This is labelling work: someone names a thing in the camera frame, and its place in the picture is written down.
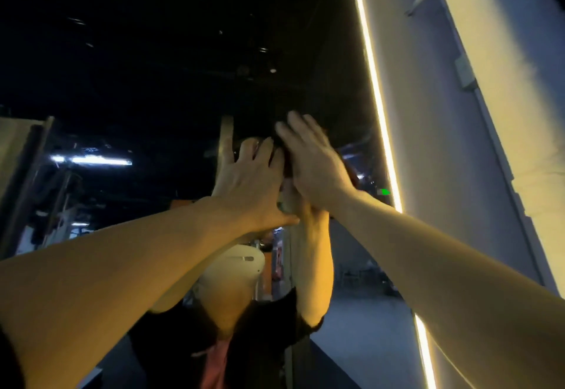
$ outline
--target fluorescent light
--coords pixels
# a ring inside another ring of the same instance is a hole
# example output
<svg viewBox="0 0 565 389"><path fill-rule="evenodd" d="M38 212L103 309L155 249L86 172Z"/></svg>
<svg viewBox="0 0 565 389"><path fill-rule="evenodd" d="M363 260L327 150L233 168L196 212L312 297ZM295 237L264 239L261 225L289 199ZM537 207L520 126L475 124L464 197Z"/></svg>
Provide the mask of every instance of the fluorescent light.
<svg viewBox="0 0 565 389"><path fill-rule="evenodd" d="M131 160L124 158L106 158L102 156L83 156L73 157L71 161L76 164L90 164L90 165L116 165L116 166L131 166Z"/></svg>
<svg viewBox="0 0 565 389"><path fill-rule="evenodd" d="M394 208L402 212L402 201L400 198L400 188L398 186L398 179L396 170L394 168L394 159L392 156L392 146L390 144L390 136L388 127L386 126L386 114L383 103L383 93L381 92L377 67L375 63L375 53L371 43L371 35L369 33L369 26L367 22L367 14L365 13L365 6L363 0L355 0L357 2L357 10L359 12L359 20L361 22L361 30L363 32L363 42L365 44L365 51L367 53L367 64L369 65L369 74L371 78L371 86L373 89L373 96L375 97L375 106L377 107L378 124L381 129L381 137L383 139L383 146L385 150L386 168L390 179L390 187L392 189L392 200ZM420 346L420 355L424 374L426 376L426 384L428 389L437 389L436 379L433 372L432 357L429 350L428 336L424 322L414 315L416 334L418 336L418 345Z"/></svg>

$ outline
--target white pillar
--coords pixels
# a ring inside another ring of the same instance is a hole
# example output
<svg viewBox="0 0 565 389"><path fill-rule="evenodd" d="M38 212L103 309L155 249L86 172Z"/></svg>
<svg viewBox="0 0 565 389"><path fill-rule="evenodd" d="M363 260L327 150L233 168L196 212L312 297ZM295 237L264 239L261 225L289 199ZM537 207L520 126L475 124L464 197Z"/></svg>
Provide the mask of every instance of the white pillar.
<svg viewBox="0 0 565 389"><path fill-rule="evenodd" d="M565 14L556 0L446 2L563 294Z"/></svg>

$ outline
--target black ceiling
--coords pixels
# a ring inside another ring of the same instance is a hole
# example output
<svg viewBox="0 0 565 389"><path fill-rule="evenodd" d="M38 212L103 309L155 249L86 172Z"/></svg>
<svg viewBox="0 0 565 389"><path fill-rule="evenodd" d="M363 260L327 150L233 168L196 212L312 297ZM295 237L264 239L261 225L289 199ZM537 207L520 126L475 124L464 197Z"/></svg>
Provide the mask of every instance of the black ceiling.
<svg viewBox="0 0 565 389"><path fill-rule="evenodd" d="M63 148L132 159L78 169L106 213L208 194L223 114L239 137L268 136L297 108L338 146L375 125L354 0L1 4L4 111L55 116Z"/></svg>

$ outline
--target led light strip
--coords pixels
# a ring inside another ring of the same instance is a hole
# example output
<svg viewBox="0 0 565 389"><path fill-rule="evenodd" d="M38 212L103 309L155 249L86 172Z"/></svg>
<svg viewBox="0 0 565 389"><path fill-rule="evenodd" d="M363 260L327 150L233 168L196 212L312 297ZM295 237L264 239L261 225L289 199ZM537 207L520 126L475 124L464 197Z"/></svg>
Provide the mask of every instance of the led light strip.
<svg viewBox="0 0 565 389"><path fill-rule="evenodd" d="M390 187L392 189L392 200L394 208L402 212L402 201L400 199L400 189L398 187L398 179L396 177L396 170L394 169L394 160L392 157L392 146L390 144L390 136L388 133L388 128L386 126L385 118L385 108L383 104L383 94L381 92L377 67L375 65L375 54L373 52L373 46L371 43L371 36L369 34L369 26L367 22L367 15L365 13L365 7L363 0L356 0L357 10L359 12L359 20L361 22L361 29L363 32L363 41L365 44L365 52L367 53L367 64L369 65L369 74L371 76L371 85L373 88L373 96L375 97L375 106L377 107L378 124L381 129L381 136L383 137L383 145L385 151L386 168L388 170L388 175L390 179ZM418 344L420 346L420 355L422 360L422 365L424 368L424 374L426 376L426 383L428 389L437 389L436 379L433 373L432 357L429 350L428 336L426 333L426 327L424 322L414 315L414 321L416 326L416 335L418 336Z"/></svg>

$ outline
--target white vr headset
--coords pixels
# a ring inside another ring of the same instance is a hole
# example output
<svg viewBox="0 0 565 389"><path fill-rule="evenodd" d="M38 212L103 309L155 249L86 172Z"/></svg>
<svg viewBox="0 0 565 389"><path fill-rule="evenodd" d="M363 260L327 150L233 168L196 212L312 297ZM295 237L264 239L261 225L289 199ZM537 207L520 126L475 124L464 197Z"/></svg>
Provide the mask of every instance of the white vr headset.
<svg viewBox="0 0 565 389"><path fill-rule="evenodd" d="M265 267L265 256L258 248L234 245L220 255L202 274L205 281L237 278L256 280Z"/></svg>

